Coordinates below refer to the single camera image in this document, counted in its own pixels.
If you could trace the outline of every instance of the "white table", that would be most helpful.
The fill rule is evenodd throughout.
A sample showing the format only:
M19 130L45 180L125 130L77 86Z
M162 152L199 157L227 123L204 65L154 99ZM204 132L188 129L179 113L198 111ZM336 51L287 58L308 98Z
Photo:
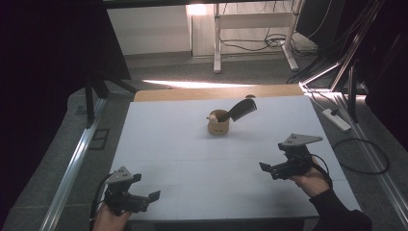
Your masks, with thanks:
M308 144L328 164L344 205L360 209L307 96L258 97L258 110L230 124L224 137L207 131L206 116L240 99L131 103L111 172L126 166L141 181L131 194L161 191L146 213L131 219L185 221L317 216L289 180L272 180L259 162L286 162L277 143L291 133L323 137Z

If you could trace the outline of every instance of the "hand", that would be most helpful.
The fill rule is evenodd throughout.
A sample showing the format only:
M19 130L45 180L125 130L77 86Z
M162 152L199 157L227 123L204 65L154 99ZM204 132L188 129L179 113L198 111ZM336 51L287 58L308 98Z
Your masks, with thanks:
M132 215L131 212L125 212L121 216L116 216L114 211L105 203L99 208L96 214L93 231L123 231L126 222Z
M304 175L296 175L289 179L293 180L297 186L310 197L316 196L330 189L329 185L324 180L323 175L313 167Z

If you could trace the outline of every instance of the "sleeve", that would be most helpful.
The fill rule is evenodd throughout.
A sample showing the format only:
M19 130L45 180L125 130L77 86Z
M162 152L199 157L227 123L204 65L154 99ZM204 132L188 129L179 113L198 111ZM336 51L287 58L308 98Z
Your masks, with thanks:
M310 199L320 219L314 231L371 231L371 219L358 210L349 211L332 189Z

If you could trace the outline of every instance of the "black object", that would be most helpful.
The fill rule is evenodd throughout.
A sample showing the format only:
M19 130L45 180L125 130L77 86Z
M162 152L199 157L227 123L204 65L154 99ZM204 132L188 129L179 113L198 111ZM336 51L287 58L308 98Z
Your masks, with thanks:
M90 210L89 230L93 229L93 224L96 217L97 197L102 186L108 184L108 189L105 190L104 202L114 211L117 216L120 216L125 211L138 213L146 212L150 203L160 198L160 191L153 192L149 196L139 196L130 194L129 188L135 182L141 180L141 174L132 175L126 167L121 167L112 174L108 174L100 183L96 191L95 198L92 201Z
M241 117L252 113L257 110L255 101L251 98L246 98L243 101L236 104L227 114L221 116L218 122L225 122L228 118L232 118L235 122Z
M321 141L321 138L291 134L284 142L278 143L279 150L285 151L288 161L273 167L268 164L259 163L261 170L269 172L273 180L286 180L295 175L303 175L313 167L323 175L330 188L333 188L328 172L313 161L312 154L305 145L315 141Z
M141 174L133 175L132 181L114 183L105 191L105 203L120 216L124 211L133 213L146 212L151 202L159 199L160 191L153 192L149 196L132 195L128 192L130 186L140 181Z

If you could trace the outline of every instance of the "power strip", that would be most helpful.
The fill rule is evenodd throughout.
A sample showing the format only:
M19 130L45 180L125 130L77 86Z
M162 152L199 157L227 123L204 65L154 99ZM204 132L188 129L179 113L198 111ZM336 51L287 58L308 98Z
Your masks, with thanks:
M351 126L348 125L342 118L340 118L338 115L331 115L331 110L326 109L322 113L324 116L326 116L330 121L332 121L340 130L346 132L351 129Z

